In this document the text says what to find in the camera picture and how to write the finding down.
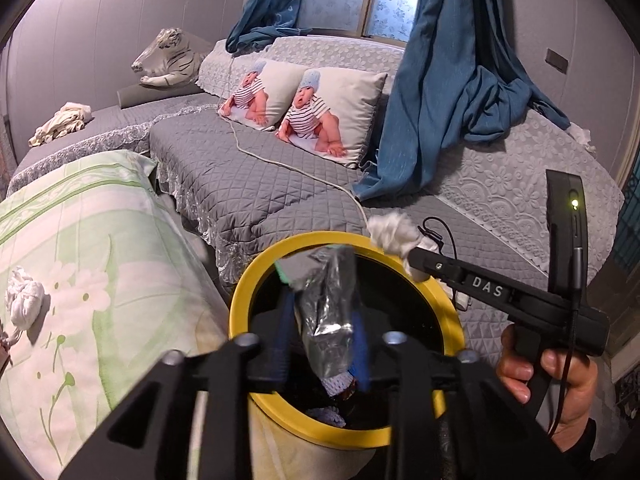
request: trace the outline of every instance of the blue knit hat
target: blue knit hat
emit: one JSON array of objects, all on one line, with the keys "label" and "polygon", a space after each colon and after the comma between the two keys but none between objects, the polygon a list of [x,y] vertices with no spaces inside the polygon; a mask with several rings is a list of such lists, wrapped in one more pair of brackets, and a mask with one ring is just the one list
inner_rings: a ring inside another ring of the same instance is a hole
[{"label": "blue knit hat", "polygon": [[262,70],[264,70],[264,66],[266,64],[267,64],[267,60],[259,59],[258,61],[255,62],[254,67],[251,70],[251,72],[257,72],[258,75],[260,75],[262,73]]},{"label": "blue knit hat", "polygon": [[300,81],[300,85],[298,86],[298,90],[301,88],[307,88],[311,86],[314,89],[314,92],[318,91],[320,87],[320,73],[318,70],[307,70],[305,75],[302,76],[302,81]]}]

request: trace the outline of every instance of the light switch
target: light switch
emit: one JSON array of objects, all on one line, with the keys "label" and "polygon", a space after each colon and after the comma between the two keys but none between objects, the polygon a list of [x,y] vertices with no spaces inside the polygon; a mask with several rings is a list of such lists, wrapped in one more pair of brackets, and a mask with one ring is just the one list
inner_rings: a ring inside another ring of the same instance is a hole
[{"label": "light switch", "polygon": [[545,61],[549,63],[553,68],[566,74],[566,71],[569,69],[569,61],[564,57],[560,56],[557,52],[554,52],[550,48],[546,50],[546,59]]}]

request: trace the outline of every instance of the black handle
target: black handle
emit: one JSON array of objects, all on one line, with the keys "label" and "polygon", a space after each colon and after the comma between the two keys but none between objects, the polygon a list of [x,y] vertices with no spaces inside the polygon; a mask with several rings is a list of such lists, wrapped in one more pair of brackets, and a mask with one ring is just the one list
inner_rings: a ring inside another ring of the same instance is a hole
[{"label": "black handle", "polygon": [[551,341],[543,339],[539,333],[524,326],[516,325],[515,332],[516,353],[533,364],[533,377],[527,383],[531,397],[529,402],[525,404],[525,409],[532,416],[536,416],[545,400],[549,384],[551,384],[551,376],[545,372],[545,369],[540,364],[540,358],[542,357],[542,352],[552,348],[553,344]]}]

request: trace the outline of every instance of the striped shirt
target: striped shirt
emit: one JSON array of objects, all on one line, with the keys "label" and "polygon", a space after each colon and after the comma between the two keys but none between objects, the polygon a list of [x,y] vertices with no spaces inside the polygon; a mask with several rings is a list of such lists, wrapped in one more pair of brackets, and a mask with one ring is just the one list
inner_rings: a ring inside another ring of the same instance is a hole
[{"label": "striped shirt", "polygon": [[316,136],[314,130],[320,124],[320,117],[328,111],[329,107],[324,99],[314,95],[302,108],[291,105],[284,118],[289,121],[297,136],[308,139]]},{"label": "striped shirt", "polygon": [[254,82],[248,86],[240,87],[234,93],[234,103],[238,108],[248,108],[251,99],[260,91],[264,89],[264,85],[259,77],[254,79]]}]

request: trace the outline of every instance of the silver plastic bag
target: silver plastic bag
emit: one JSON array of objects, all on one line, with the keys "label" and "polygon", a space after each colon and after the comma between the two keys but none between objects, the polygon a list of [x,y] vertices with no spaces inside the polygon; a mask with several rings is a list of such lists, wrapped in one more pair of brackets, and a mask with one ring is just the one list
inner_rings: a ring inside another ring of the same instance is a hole
[{"label": "silver plastic bag", "polygon": [[352,246],[331,245],[276,263],[283,282],[296,291],[296,321],[313,372],[329,379],[353,362],[356,258]]}]

